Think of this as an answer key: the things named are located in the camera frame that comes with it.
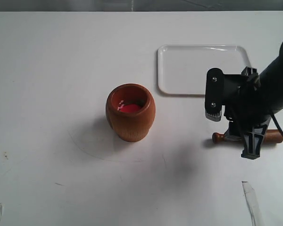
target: cup rim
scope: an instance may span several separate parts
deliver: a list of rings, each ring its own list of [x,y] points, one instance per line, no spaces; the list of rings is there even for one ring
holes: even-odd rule
[[[132,113],[121,112],[121,111],[118,111],[116,108],[114,108],[113,105],[112,105],[112,98],[113,98],[114,94],[117,91],[119,91],[120,89],[127,88],[127,87],[137,87],[137,88],[142,89],[144,92],[146,92],[147,101],[146,101],[145,105],[140,110],[138,110],[136,112],[132,112]],[[151,96],[152,95],[151,95],[150,91],[147,90],[142,85],[134,84],[134,83],[128,83],[128,84],[120,85],[120,86],[116,87],[114,90],[112,90],[111,93],[108,96],[107,104],[108,104],[109,109],[112,110],[117,115],[127,116],[127,117],[135,117],[137,115],[142,114],[144,111],[146,111],[149,108],[149,106],[150,106],[150,97]]]

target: white tray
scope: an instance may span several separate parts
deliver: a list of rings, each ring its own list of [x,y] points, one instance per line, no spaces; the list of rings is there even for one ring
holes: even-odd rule
[[[250,61],[235,45],[164,45],[158,49],[158,87],[166,94],[204,95],[209,69],[239,74]]]

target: wooden stick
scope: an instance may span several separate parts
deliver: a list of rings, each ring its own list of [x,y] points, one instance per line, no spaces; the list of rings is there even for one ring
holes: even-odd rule
[[[226,140],[225,135],[221,133],[213,133],[212,140],[214,144],[218,144],[221,142],[232,142],[232,141]],[[266,131],[263,142],[269,143],[269,144],[279,144],[283,142],[283,137],[277,129],[268,129]]]

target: black cable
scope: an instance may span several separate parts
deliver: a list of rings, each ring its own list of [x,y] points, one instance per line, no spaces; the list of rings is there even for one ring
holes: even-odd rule
[[[283,130],[281,129],[281,127],[280,127],[280,125],[279,125],[279,123],[278,123],[277,119],[275,118],[275,115],[274,115],[274,113],[272,111],[270,111],[270,116],[272,117],[272,119],[273,119],[273,121],[275,123],[275,126],[277,127],[277,129],[279,130],[280,134],[283,137]]]

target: red object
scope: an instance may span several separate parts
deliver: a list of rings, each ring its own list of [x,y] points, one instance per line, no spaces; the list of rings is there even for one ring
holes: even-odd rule
[[[140,110],[141,107],[136,104],[131,105],[125,105],[121,109],[119,109],[120,112],[126,112],[126,113],[132,113]]]

